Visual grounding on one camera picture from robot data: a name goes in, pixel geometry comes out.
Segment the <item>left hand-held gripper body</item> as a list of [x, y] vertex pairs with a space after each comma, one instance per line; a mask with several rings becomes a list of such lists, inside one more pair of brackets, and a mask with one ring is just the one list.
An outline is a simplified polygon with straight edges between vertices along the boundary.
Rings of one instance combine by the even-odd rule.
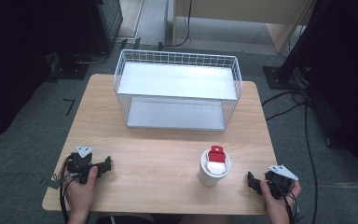
[[76, 146], [76, 152], [69, 156], [67, 171], [71, 177], [75, 177], [81, 184], [86, 184], [90, 169], [94, 166], [92, 160], [92, 147]]

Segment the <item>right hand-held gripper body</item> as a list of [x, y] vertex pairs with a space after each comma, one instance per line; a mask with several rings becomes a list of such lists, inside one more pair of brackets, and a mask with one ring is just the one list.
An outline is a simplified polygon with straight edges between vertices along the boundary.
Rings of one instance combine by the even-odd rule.
[[271, 195], [279, 199], [289, 192], [292, 182], [298, 180], [298, 176], [282, 165], [270, 165], [265, 173]]

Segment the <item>white cup with red lid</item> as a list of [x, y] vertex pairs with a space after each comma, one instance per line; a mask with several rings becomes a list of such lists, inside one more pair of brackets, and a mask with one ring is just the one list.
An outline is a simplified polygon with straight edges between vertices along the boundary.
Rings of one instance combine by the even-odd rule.
[[211, 146], [200, 156], [199, 182], [205, 187], [213, 187], [227, 176], [232, 166], [233, 162], [223, 147]]

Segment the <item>white wire shelf rack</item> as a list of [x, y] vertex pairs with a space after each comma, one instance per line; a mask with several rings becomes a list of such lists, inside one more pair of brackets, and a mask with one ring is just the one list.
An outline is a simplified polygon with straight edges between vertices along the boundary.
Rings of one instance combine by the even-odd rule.
[[241, 70], [229, 55], [124, 49], [114, 89], [129, 127], [222, 132], [241, 98]]

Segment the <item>person's right hand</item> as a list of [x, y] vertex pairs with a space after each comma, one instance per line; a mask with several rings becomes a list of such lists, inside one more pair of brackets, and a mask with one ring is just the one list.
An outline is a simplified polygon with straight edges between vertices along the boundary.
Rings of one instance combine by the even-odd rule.
[[302, 190], [300, 183], [297, 180], [294, 181], [291, 194], [286, 196], [284, 199], [279, 200], [272, 197], [269, 190], [269, 185], [266, 181], [261, 181], [260, 187], [262, 189], [262, 195], [265, 200], [265, 210], [267, 211], [268, 218], [287, 217], [290, 221], [294, 219], [293, 215], [297, 210], [297, 202], [295, 199], [298, 198]]

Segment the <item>person's left hand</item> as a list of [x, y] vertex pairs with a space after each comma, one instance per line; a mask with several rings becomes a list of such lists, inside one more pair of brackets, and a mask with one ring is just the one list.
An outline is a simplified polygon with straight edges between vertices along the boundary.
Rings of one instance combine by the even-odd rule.
[[73, 177], [67, 177], [65, 179], [65, 197], [70, 205], [71, 214], [89, 214], [93, 204], [97, 173], [98, 168], [93, 166], [89, 171], [86, 184], [80, 184]]

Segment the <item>black flat stand base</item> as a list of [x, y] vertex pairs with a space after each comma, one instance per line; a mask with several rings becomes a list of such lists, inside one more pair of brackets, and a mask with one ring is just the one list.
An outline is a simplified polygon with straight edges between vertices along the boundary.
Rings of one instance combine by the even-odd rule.
[[51, 53], [45, 57], [46, 62], [51, 68], [48, 81], [56, 82], [58, 79], [83, 80], [86, 76], [89, 66], [87, 64], [67, 63], [62, 60], [57, 53]]

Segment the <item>dark curtain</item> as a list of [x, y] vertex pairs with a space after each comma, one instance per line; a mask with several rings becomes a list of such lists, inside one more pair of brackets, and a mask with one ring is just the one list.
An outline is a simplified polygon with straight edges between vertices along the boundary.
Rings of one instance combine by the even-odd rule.
[[87, 0], [0, 0], [0, 134], [50, 75], [46, 56], [77, 53], [87, 9]]
[[311, 85], [341, 121], [335, 138], [358, 158], [358, 0], [319, 0], [308, 30]]

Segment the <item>dark cabinet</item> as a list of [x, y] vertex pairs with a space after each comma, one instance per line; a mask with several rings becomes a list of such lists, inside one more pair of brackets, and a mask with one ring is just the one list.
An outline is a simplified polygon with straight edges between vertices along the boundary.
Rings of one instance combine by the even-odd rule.
[[96, 50], [109, 52], [123, 22], [119, 0], [87, 0], [87, 3]]

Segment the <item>light wooden furniture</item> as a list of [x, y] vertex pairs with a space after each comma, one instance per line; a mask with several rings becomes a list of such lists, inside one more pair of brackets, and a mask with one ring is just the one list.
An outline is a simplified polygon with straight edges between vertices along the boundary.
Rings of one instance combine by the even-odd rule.
[[176, 18], [214, 19], [265, 23], [274, 48], [282, 53], [298, 25], [307, 25], [317, 0], [173, 0], [172, 42]]

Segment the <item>black stand with base plate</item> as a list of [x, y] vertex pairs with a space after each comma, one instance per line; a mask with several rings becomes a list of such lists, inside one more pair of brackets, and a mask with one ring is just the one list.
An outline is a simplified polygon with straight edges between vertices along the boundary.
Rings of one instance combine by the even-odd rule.
[[299, 84], [295, 70], [310, 62], [311, 40], [316, 36], [325, 11], [332, 0], [313, 0], [313, 11], [307, 28], [297, 40], [286, 60], [281, 66], [264, 66], [263, 72], [271, 89], [298, 90]]

